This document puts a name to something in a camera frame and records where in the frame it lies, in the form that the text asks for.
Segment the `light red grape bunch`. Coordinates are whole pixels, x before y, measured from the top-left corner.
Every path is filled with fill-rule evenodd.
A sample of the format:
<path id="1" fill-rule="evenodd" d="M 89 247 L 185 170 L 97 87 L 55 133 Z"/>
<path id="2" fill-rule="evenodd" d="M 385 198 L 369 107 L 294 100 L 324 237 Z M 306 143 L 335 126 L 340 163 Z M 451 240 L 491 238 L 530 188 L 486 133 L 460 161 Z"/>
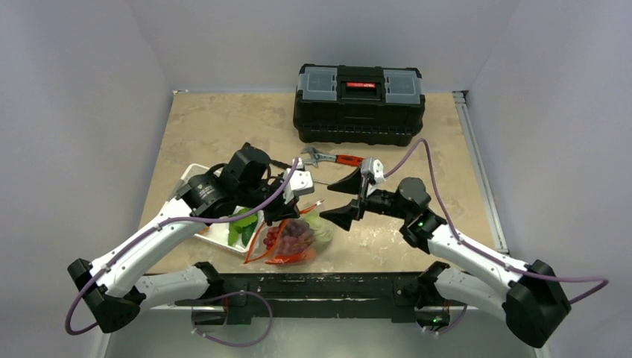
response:
<path id="1" fill-rule="evenodd" d="M 307 249 L 315 242 L 313 233 L 308 222 L 289 219 L 283 229 L 281 225 L 269 228 L 263 242 L 267 249 L 276 246 L 276 252 L 293 254 Z"/>

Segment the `clear zip top bag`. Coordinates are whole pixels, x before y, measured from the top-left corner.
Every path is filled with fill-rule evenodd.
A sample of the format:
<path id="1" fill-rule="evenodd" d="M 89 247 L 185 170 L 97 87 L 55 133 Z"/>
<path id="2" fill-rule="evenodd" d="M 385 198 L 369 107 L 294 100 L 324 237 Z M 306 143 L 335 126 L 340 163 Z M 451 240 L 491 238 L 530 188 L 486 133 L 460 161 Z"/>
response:
<path id="1" fill-rule="evenodd" d="M 253 232 L 244 263 L 294 265 L 314 260 L 334 238 L 334 225 L 320 217 L 325 201 L 315 201 L 299 210 L 295 219 L 261 223 Z"/>

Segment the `green cabbage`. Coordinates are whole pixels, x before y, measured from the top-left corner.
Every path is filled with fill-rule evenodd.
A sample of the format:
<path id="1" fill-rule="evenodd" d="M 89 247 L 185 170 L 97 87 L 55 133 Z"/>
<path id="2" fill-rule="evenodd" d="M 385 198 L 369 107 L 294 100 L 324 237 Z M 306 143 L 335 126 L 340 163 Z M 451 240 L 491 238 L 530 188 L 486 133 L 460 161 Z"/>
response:
<path id="1" fill-rule="evenodd" d="M 333 224 L 322 219 L 319 215 L 309 217 L 309 226 L 314 231 L 313 237 L 315 244 L 328 245 L 334 236 Z"/>

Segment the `orange carrot green top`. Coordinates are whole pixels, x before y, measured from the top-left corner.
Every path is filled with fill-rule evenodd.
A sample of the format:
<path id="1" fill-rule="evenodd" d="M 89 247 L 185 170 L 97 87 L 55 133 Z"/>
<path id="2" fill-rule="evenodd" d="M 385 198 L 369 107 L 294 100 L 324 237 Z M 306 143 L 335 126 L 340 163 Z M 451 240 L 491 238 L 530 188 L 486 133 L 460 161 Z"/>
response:
<path id="1" fill-rule="evenodd" d="M 309 247 L 305 250 L 299 251 L 293 254 L 282 254 L 280 251 L 276 252 L 272 258 L 265 261 L 267 265 L 290 265 L 308 262 L 315 259 L 318 256 L 317 250 Z"/>

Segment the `white plastic basket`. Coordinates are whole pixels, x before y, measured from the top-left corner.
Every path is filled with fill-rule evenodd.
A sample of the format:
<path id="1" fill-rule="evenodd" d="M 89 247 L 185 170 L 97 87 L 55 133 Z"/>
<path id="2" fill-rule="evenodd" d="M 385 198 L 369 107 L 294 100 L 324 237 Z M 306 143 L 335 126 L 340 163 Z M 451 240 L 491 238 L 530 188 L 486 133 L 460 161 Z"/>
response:
<path id="1" fill-rule="evenodd" d="M 184 186 L 185 183 L 189 181 L 195 175 L 201 175 L 208 171 L 209 167 L 202 166 L 201 164 L 193 163 L 190 164 L 184 173 L 180 176 L 180 179 L 176 182 L 175 187 L 172 189 L 170 195 L 165 200 L 165 204 L 170 201 L 172 198 L 176 196 L 177 191 Z M 253 237 L 250 241 L 250 244 L 244 248 L 240 244 L 236 246 L 229 246 L 227 244 L 228 233 L 229 233 L 229 223 L 221 223 L 221 224 L 213 224 L 210 227 L 205 227 L 200 233 L 195 234 L 195 237 L 208 242 L 210 244 L 216 245 L 220 248 L 227 249 L 228 251 L 232 251 L 235 254 L 240 254 L 245 256 L 246 253 L 251 249 L 252 244 L 255 241 L 256 234 L 258 233 L 258 229 L 264 223 L 263 221 L 263 212 L 259 211 L 257 213 L 259 217 L 259 225 L 257 227 L 256 232 L 253 234 Z"/>

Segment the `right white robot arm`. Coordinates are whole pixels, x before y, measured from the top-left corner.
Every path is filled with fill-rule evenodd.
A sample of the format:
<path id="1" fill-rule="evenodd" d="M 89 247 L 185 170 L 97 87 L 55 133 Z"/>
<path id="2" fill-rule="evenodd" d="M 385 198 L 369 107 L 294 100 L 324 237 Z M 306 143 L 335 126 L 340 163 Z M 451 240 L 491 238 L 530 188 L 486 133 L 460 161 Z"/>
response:
<path id="1" fill-rule="evenodd" d="M 498 317 L 516 338 L 541 348 L 571 311 L 571 303 L 553 268 L 541 260 L 526 263 L 500 254 L 454 228 L 434 213 L 431 196 L 419 178 L 407 177 L 395 191 L 378 189 L 380 174 L 355 169 L 328 185 L 332 192 L 354 195 L 343 207 L 321 213 L 344 230 L 366 212 L 402 219 L 402 238 L 413 248 L 455 264 L 422 279 L 420 297 L 435 304 L 459 301 Z"/>

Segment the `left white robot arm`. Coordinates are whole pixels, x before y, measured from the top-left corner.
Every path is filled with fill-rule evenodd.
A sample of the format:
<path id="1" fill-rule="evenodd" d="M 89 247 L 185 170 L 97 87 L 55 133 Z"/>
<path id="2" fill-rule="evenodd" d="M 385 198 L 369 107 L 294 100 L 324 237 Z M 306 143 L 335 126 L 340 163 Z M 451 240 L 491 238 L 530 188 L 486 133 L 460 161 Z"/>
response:
<path id="1" fill-rule="evenodd" d="M 228 291 L 211 263 L 196 263 L 172 274 L 150 275 L 148 270 L 206 227 L 257 215 L 269 224 L 295 219 L 300 196 L 313 191 L 312 176 L 300 158 L 280 175 L 272 175 L 270 157 L 245 143 L 227 163 L 186 180 L 152 220 L 118 247 L 94 260 L 72 262 L 68 272 L 78 295 L 71 309 L 84 303 L 94 326 L 112 333 L 152 307 L 178 301 L 222 302 Z"/>

